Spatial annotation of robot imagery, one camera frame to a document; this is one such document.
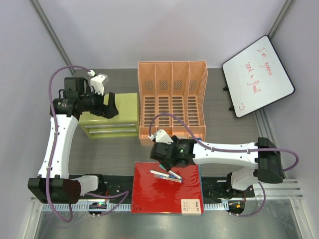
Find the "green metal drawer cabinet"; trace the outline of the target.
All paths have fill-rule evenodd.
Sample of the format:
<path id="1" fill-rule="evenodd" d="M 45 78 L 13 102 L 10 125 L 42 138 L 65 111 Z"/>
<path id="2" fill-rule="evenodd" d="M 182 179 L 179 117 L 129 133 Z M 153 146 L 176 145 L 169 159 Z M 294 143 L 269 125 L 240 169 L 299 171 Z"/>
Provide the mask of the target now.
<path id="1" fill-rule="evenodd" d="M 130 137 L 139 135 L 140 106 L 137 93 L 115 94 L 119 114 L 111 119 L 84 112 L 79 127 L 91 138 Z"/>

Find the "teal capped white pen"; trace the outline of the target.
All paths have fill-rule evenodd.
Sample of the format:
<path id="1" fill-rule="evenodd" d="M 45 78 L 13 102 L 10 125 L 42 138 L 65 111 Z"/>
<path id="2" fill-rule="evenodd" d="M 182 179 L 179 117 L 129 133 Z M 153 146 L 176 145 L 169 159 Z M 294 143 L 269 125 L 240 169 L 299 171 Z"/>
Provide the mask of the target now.
<path id="1" fill-rule="evenodd" d="M 171 170 L 167 171 L 161 164 L 159 166 L 161 169 L 168 172 L 170 175 L 174 176 L 176 179 L 182 180 L 182 177 L 180 175 L 176 174 L 175 172 L 173 172 Z"/>

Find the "orange plastic file organizer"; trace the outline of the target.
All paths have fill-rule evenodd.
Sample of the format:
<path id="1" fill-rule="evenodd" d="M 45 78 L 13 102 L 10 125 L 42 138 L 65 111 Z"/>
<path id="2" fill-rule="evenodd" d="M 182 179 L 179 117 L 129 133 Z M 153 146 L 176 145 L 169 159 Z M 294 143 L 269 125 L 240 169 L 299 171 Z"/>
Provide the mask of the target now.
<path id="1" fill-rule="evenodd" d="M 180 120 L 195 137 L 205 140 L 203 103 L 207 79 L 206 61 L 139 62 L 140 144 L 152 145 L 149 134 L 159 129 L 169 136 L 190 139 Z"/>

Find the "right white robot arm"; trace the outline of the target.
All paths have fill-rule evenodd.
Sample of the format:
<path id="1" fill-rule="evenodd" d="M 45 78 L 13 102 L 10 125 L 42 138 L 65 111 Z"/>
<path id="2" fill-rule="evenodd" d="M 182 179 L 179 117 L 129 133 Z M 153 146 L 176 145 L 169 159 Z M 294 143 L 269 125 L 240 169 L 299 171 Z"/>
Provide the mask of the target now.
<path id="1" fill-rule="evenodd" d="M 239 166 L 240 170 L 227 175 L 225 191 L 232 197 L 257 182 L 280 184 L 284 178 L 281 154 L 264 137 L 246 144 L 214 144 L 174 136 L 169 143 L 155 142 L 150 158 L 158 161 L 166 171 L 202 164 Z"/>

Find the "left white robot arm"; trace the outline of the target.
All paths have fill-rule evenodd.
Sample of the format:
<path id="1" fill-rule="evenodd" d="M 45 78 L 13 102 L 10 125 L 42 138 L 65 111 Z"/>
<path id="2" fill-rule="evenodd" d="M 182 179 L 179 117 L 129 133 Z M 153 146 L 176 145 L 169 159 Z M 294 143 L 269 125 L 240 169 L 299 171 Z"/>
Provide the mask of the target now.
<path id="1" fill-rule="evenodd" d="M 108 94 L 104 103 L 104 87 L 107 75 L 99 74 L 87 80 L 82 77 L 67 77 L 64 89 L 53 100 L 51 130 L 44 161 L 38 176 L 29 178 L 28 188 L 42 203 L 75 204 L 86 193 L 100 199 L 106 186 L 100 174 L 85 174 L 69 178 L 69 155 L 73 135 L 80 116 L 89 112 L 95 116 L 111 119 L 118 115 L 115 94 Z"/>

